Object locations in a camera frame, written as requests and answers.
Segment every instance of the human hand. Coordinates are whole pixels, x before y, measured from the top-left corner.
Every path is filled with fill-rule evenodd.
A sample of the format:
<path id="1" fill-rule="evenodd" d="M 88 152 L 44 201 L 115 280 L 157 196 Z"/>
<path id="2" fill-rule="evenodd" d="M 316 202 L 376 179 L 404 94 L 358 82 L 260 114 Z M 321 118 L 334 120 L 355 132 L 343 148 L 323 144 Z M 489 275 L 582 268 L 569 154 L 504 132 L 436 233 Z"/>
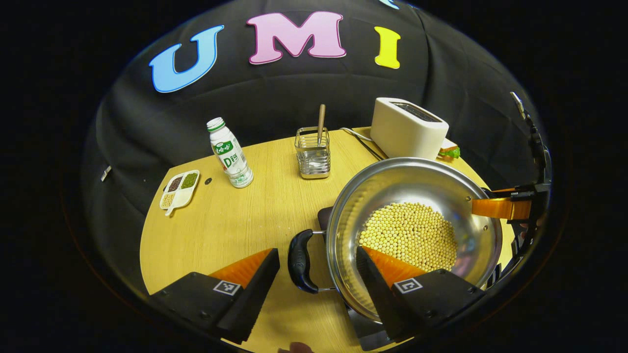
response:
<path id="1" fill-rule="evenodd" d="M 279 348 L 277 353 L 314 353 L 309 345 L 301 342 L 291 342 L 290 350 Z"/>

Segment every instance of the pot handle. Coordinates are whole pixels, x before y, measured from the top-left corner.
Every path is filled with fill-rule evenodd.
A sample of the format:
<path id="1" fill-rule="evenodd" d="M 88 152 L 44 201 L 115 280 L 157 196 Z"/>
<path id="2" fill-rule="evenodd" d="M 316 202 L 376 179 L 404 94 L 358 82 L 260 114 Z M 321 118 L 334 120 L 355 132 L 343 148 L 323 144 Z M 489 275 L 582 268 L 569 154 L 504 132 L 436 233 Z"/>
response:
<path id="1" fill-rule="evenodd" d="M 324 232 L 313 232 L 308 229 L 292 238 L 288 248 L 288 272 L 292 282 L 299 289 L 317 294 L 318 286 L 310 279 L 310 255 L 308 254 L 308 241 L 314 233 L 324 234 Z"/>

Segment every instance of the bottle cap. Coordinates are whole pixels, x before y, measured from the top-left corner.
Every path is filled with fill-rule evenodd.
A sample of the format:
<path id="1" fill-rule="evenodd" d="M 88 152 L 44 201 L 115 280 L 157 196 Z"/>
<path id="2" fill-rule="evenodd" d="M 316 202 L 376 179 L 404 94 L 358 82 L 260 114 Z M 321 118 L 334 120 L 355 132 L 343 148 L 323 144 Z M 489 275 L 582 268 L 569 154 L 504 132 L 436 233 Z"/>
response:
<path id="1" fill-rule="evenodd" d="M 211 133 L 212 131 L 216 131 L 222 128 L 223 126 L 225 126 L 225 122 L 222 120 L 221 117 L 217 117 L 207 122 L 207 131 Z"/>

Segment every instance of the pink letter m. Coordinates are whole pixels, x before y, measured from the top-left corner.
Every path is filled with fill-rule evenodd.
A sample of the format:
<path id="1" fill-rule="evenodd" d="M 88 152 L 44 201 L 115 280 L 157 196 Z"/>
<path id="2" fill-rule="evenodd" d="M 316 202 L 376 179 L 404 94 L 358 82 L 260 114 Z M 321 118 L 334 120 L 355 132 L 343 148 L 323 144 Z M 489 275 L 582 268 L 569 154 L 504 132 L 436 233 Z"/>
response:
<path id="1" fill-rule="evenodd" d="M 308 54 L 318 58 L 340 58 L 347 51 L 340 46 L 338 23 L 341 14 L 317 11 L 312 13 L 297 27 L 281 13 L 269 13 L 256 16 L 247 21 L 255 26 L 256 52 L 249 59 L 251 64 L 275 62 L 282 57 L 282 53 L 275 49 L 274 39 L 283 45 L 293 57 L 298 57 L 305 49 L 305 45 L 314 37 L 314 44 Z"/>

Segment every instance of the white toaster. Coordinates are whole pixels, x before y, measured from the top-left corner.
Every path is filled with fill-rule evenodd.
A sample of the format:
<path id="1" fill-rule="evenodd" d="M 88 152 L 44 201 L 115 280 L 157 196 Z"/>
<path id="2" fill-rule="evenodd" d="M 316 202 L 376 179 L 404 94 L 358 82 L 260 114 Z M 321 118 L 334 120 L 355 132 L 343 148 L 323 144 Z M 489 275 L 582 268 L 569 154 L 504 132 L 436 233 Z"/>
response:
<path id="1" fill-rule="evenodd" d="M 390 158 L 435 160 L 448 130 L 443 119 L 407 100 L 375 100 L 371 138 Z"/>

